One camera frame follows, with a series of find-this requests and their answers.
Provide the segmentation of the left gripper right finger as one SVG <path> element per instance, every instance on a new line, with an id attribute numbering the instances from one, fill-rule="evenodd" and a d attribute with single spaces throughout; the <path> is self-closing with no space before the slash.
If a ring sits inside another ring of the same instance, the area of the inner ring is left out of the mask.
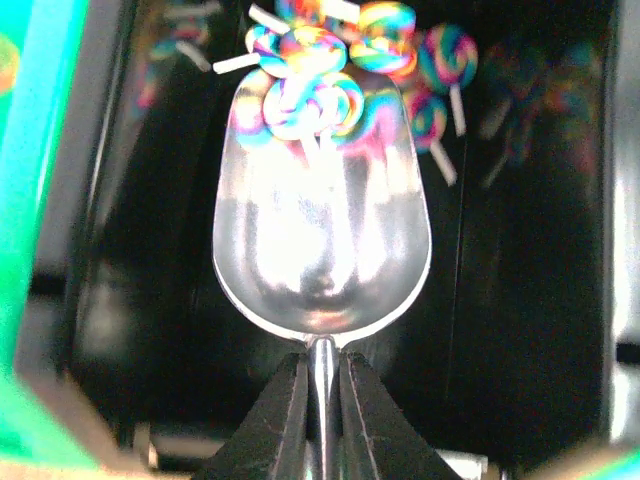
<path id="1" fill-rule="evenodd" d="M 359 353 L 340 356 L 342 438 L 349 479 L 457 479 L 406 420 Z"/>

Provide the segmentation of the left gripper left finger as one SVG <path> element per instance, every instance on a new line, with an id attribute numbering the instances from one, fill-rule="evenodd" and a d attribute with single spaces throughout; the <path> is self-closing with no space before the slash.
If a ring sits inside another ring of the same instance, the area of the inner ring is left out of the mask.
<path id="1" fill-rule="evenodd" d="M 289 354 L 230 440 L 195 479 L 301 479 L 307 442 L 308 363 Z"/>

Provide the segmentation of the silver metal scoop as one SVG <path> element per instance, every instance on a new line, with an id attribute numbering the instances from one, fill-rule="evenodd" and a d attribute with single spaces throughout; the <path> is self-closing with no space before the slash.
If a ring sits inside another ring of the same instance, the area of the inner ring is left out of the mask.
<path id="1" fill-rule="evenodd" d="M 342 145 L 307 159 L 261 113 L 273 85 L 253 70 L 233 97 L 222 147 L 212 261 L 249 321 L 308 352 L 316 479 L 336 479 L 341 350 L 400 317 L 429 273 L 432 235 L 401 92 L 354 66 L 363 113 Z"/>

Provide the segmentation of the green bin with gummy candies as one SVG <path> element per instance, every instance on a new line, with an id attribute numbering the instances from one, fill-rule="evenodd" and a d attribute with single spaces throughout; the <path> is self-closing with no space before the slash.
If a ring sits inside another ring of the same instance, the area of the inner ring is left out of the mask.
<path id="1" fill-rule="evenodd" d="M 93 468 L 13 362 L 80 40 L 85 1 L 1 4 L 1 456 Z"/>

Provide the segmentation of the black bin with swirl lollipops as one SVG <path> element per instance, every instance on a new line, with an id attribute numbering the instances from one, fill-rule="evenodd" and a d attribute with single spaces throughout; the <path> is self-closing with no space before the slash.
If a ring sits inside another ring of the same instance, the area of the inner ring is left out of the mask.
<path id="1" fill-rule="evenodd" d="M 211 260 L 223 133 L 240 82 L 171 55 L 160 1 L 93 1 L 15 364 L 34 425 L 8 454 L 84 473 L 193 472 L 261 399 L 287 341 L 244 319 Z M 610 154 L 635 1 L 416 1 L 476 40 L 447 186 L 419 156 L 432 268 L 409 310 L 355 342 L 433 447 L 528 469 L 604 435 Z"/>

